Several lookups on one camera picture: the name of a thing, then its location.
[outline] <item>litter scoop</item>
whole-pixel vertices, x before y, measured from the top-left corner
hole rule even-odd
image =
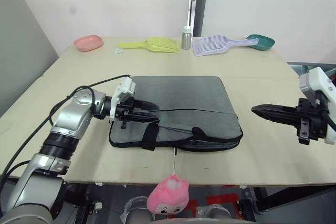
[[[231,47],[254,46],[259,39],[231,40],[222,35],[201,38],[193,42],[194,54],[196,56],[219,54],[226,52]]]
[[[118,43],[120,48],[147,48],[151,51],[158,52],[179,52],[178,44],[176,40],[153,37],[149,38],[143,42],[128,42],[128,43]]]

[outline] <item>gray wall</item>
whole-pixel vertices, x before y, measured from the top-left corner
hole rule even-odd
[[[24,0],[0,0],[0,116],[58,59]]]

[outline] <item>gray laptop bag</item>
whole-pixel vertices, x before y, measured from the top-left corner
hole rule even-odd
[[[114,147],[177,147],[192,152],[228,150],[239,144],[243,132],[220,78],[214,76],[138,76],[137,100],[148,101],[158,109],[149,112],[156,122],[120,121],[111,125]]]

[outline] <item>black strap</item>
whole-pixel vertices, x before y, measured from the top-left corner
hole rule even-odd
[[[199,127],[193,127],[191,133],[193,134],[193,140],[202,140],[202,141],[209,140],[208,136]]]
[[[142,136],[142,148],[150,151],[155,150],[155,142],[158,133],[159,125],[157,123],[150,123]]]

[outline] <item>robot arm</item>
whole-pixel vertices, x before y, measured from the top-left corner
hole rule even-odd
[[[57,217],[67,190],[67,183],[58,175],[66,174],[71,156],[92,117],[103,119],[109,116],[111,121],[123,120],[125,124],[126,121],[158,119],[148,113],[132,113],[136,106],[150,104],[135,100],[134,88],[135,83],[127,77],[118,85],[113,97],[92,89],[82,89],[74,94],[17,182],[7,202],[7,214],[0,223],[19,220],[25,223],[25,218],[36,218],[37,223],[51,223],[51,217]]]
[[[258,116],[297,128],[301,144],[324,138],[328,144],[336,142],[336,88],[319,67],[300,76],[300,89],[307,99],[299,99],[295,108],[263,104],[252,108]]]

